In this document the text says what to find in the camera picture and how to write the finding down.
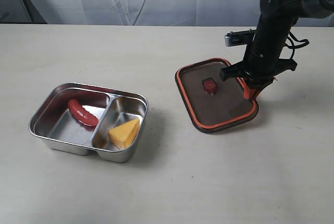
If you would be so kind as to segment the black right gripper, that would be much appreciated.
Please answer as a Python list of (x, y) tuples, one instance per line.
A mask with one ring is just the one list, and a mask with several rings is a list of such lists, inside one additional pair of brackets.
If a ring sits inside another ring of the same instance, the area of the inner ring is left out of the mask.
[(253, 100), (275, 80), (276, 76), (286, 70), (294, 71), (297, 62), (292, 59), (246, 52), (242, 61), (220, 70), (219, 75), (223, 81), (230, 78), (242, 78), (244, 83), (244, 98)]

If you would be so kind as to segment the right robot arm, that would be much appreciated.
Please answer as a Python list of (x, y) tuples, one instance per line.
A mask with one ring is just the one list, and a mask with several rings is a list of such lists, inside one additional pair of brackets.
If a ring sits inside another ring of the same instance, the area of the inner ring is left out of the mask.
[(275, 77), (286, 70), (294, 71), (293, 58), (281, 59), (284, 47), (295, 51), (309, 44), (297, 38), (291, 28), (299, 18), (324, 19), (333, 14), (333, 0), (260, 0), (260, 17), (255, 30), (229, 32), (227, 47), (245, 45), (242, 61), (220, 70), (223, 81), (229, 78), (244, 80), (244, 98), (255, 99), (271, 85)]

